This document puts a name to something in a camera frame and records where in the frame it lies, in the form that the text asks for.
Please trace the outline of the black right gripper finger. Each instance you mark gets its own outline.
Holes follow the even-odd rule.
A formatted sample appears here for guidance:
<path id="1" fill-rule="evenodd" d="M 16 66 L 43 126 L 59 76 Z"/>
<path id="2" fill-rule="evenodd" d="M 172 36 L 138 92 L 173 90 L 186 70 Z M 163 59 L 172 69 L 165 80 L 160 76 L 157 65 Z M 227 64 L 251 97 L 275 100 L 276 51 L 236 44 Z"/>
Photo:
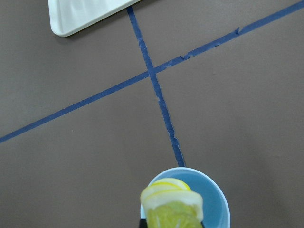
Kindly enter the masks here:
<path id="1" fill-rule="evenodd" d="M 140 219 L 138 228 L 147 228 L 147 227 L 148 226 L 146 219 Z"/>

